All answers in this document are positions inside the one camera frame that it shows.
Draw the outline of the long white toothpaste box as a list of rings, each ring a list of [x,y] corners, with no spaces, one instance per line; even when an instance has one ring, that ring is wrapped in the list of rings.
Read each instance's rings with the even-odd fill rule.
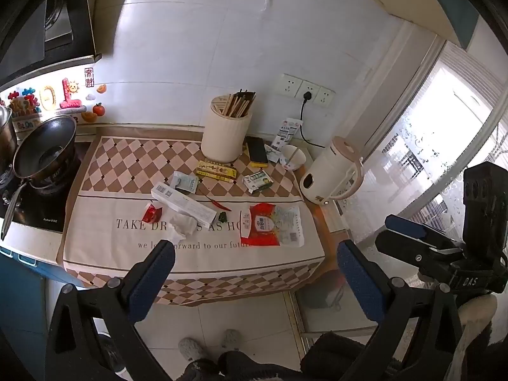
[[[173,211],[193,217],[198,225],[205,229],[209,229],[215,221],[217,211],[193,200],[163,182],[158,182],[151,189],[151,196],[160,203],[167,205]]]

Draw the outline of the red snack bag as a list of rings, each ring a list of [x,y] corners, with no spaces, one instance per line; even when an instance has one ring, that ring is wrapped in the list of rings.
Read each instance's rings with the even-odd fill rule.
[[[253,247],[301,248],[305,244],[298,206],[249,205],[239,215],[240,242]]]

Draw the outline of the green white medicine box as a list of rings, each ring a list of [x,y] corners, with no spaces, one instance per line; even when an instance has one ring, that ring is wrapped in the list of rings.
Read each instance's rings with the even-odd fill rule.
[[[244,176],[242,182],[249,194],[254,194],[273,185],[273,180],[264,170]]]

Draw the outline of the yellow long box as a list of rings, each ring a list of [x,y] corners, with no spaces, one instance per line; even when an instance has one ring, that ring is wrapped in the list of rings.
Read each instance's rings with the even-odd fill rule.
[[[207,161],[199,161],[195,173],[198,176],[228,183],[234,183],[237,179],[237,170],[235,168]]]

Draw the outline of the blue kitchen cabinets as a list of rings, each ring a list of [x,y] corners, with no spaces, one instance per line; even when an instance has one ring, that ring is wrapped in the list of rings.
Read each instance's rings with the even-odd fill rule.
[[[14,256],[1,256],[1,341],[37,380],[44,378],[52,312],[67,283],[82,286],[68,273],[63,280],[48,279]]]

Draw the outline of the white electric kettle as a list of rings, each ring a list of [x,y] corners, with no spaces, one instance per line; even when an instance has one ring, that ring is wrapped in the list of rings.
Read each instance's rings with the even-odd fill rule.
[[[360,153],[345,138],[336,136],[300,179],[303,196],[316,205],[345,200],[363,184]]]

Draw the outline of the left grey shoe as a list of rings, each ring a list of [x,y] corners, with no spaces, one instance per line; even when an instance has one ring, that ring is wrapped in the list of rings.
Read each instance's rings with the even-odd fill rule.
[[[202,345],[189,337],[183,338],[178,342],[178,350],[188,363],[208,358],[208,353]]]

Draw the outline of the grey shoe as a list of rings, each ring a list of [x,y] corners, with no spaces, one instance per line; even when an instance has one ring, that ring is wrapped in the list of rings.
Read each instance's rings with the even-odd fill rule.
[[[178,350],[188,363],[208,358],[208,353],[202,345],[189,337],[183,338],[178,342]]]
[[[239,351],[242,344],[242,335],[236,329],[227,329],[222,336],[221,348],[226,352]]]

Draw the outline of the small red wrapper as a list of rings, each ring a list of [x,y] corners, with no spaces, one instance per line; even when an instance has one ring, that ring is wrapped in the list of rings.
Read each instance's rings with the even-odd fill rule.
[[[150,202],[145,207],[142,221],[146,224],[154,224],[160,221],[163,213],[163,205],[159,202]]]

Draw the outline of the crumpled white tissue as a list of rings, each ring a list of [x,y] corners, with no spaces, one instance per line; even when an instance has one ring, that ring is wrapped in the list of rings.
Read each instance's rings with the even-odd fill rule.
[[[175,213],[167,221],[164,239],[174,245],[191,237],[196,231],[198,223],[195,218]]]

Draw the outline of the right grey shoe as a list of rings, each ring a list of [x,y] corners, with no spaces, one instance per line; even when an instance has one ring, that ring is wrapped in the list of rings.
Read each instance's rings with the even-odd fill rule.
[[[221,348],[226,352],[239,351],[242,344],[242,335],[236,329],[227,329],[222,336]]]

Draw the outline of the black induction cooktop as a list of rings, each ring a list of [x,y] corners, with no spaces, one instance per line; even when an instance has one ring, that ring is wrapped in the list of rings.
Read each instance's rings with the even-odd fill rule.
[[[75,160],[68,173],[53,189],[36,190],[26,186],[21,191],[11,226],[23,224],[45,231],[61,233],[64,229],[65,206],[71,185],[91,142],[76,143]]]

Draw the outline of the white ceramic bowl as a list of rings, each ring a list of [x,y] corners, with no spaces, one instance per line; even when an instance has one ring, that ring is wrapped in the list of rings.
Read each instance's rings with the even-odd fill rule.
[[[306,162],[306,155],[299,147],[286,144],[279,155],[279,163],[285,170],[295,171]]]

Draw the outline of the red chili pepper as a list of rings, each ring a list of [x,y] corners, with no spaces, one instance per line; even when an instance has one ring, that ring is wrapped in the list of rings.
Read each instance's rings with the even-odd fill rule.
[[[199,186],[197,187],[197,191],[204,197],[206,197],[215,207],[219,208],[221,211],[231,211],[230,208],[220,204],[220,202],[212,199],[211,197],[208,196],[207,194],[207,190],[203,187],[203,185],[200,183]]]

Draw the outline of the small grey white packet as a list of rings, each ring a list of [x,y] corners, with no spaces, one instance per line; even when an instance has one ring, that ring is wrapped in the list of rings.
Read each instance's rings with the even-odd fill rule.
[[[195,194],[200,179],[193,173],[187,175],[180,171],[175,171],[170,180],[170,187],[186,194]]]

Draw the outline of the white milk carton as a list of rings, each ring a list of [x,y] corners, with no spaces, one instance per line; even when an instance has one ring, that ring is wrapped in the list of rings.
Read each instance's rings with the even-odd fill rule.
[[[294,135],[300,130],[302,120],[287,118],[283,120],[277,135],[271,143],[271,147],[280,151],[286,144],[289,144]]]

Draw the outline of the checkered printed table cloth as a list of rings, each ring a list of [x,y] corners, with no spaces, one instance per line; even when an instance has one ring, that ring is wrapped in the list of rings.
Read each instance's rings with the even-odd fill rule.
[[[293,290],[323,270],[326,252],[292,172],[270,164],[250,193],[247,155],[232,182],[203,179],[190,200],[213,220],[159,202],[175,175],[203,160],[195,132],[105,129],[86,152],[67,200],[58,262],[88,287],[122,277],[161,240],[176,262],[156,300],[191,305]]]

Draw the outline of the black yellow sponge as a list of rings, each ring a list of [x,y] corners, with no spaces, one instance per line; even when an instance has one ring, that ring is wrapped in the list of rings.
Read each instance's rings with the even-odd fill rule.
[[[247,136],[245,144],[250,159],[250,166],[253,168],[267,168],[269,161],[267,159],[264,141],[261,138]]]

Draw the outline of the black frying pan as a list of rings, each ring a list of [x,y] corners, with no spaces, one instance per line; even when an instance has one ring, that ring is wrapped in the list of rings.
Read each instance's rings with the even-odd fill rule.
[[[17,148],[13,173],[20,180],[10,197],[3,218],[1,239],[4,240],[14,218],[18,198],[26,186],[46,190],[72,165],[75,155],[77,124],[68,115],[59,115],[43,122],[30,132]]]

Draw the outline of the steel pot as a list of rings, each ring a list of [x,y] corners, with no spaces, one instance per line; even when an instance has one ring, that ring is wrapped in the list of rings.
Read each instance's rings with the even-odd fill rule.
[[[12,110],[0,107],[0,170],[9,170],[17,150],[17,134],[12,121]]]

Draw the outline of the cream chopstick holder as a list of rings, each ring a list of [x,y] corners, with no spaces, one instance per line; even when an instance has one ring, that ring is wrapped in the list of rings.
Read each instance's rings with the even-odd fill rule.
[[[206,159],[228,164],[240,156],[255,99],[256,93],[247,90],[214,97],[202,135],[201,149]]]

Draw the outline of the black range hood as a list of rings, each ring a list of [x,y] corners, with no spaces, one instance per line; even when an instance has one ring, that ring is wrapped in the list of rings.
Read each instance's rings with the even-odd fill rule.
[[[94,64],[97,0],[1,0],[1,88]]]

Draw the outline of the white wall socket strip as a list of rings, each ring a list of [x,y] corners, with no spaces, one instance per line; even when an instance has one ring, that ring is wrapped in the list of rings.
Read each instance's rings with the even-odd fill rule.
[[[331,89],[288,74],[280,76],[275,85],[275,93],[279,96],[303,100],[307,92],[313,103],[325,108],[331,105],[336,95]]]

